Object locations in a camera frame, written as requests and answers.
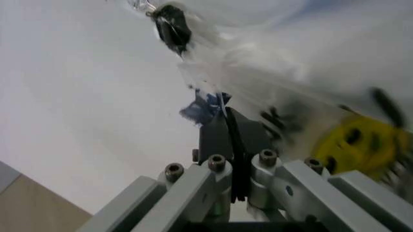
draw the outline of metal linkage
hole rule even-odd
[[[328,180],[392,231],[413,231],[413,206],[359,171]]]
[[[219,193],[205,221],[228,222],[231,209],[232,165],[224,156],[215,154],[202,163],[202,167],[214,172],[216,191]]]
[[[140,176],[77,231],[130,231],[165,193],[165,186]]]
[[[201,222],[219,194],[216,189],[213,172],[194,164],[132,231],[179,231],[187,222]]]
[[[277,168],[266,186],[296,221],[318,220],[331,231],[389,231],[300,160]]]
[[[282,208],[277,204],[273,194],[267,188],[275,170],[282,166],[278,154],[269,149],[262,150],[251,159],[250,191],[248,202],[262,210]]]

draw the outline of round hole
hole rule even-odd
[[[319,165],[320,162],[316,161],[315,159],[310,159],[310,164],[312,164],[312,165]]]
[[[361,131],[359,129],[351,129],[351,131],[346,135],[346,142],[350,145],[355,144],[361,139]]]
[[[265,152],[264,152],[264,155],[265,155],[265,156],[272,156],[272,152],[270,152],[270,151],[265,151]]]
[[[172,172],[176,172],[179,170],[179,166],[178,165],[171,165],[169,166],[169,170]]]
[[[293,189],[290,186],[287,185],[287,187],[285,187],[285,190],[287,191],[288,195],[294,195]]]
[[[222,159],[221,159],[221,157],[219,157],[219,156],[214,156],[214,157],[212,157],[212,160],[215,161],[215,162],[219,162],[219,161],[221,161]]]

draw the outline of transparent plastic wrap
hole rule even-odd
[[[390,121],[371,95],[380,88],[413,116],[411,1],[131,1],[184,13],[191,34],[178,66],[188,86],[260,109],[315,100]]]

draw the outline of hex socket screw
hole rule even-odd
[[[308,157],[304,160],[304,163],[311,169],[313,169],[316,173],[320,175],[323,173],[324,166],[319,159],[316,159],[314,157]]]
[[[208,167],[214,172],[222,172],[225,169],[225,163],[225,157],[220,154],[215,154],[208,158]]]
[[[259,153],[260,163],[266,167],[274,166],[277,163],[277,157],[277,152],[270,149],[264,149]]]
[[[171,163],[165,168],[166,180],[174,183],[184,174],[184,167],[180,163]]]

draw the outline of yellow object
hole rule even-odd
[[[359,170],[377,180],[396,160],[398,153],[405,153],[408,143],[409,136],[405,131],[354,115],[322,138],[313,150],[313,156],[332,169],[332,174]]]

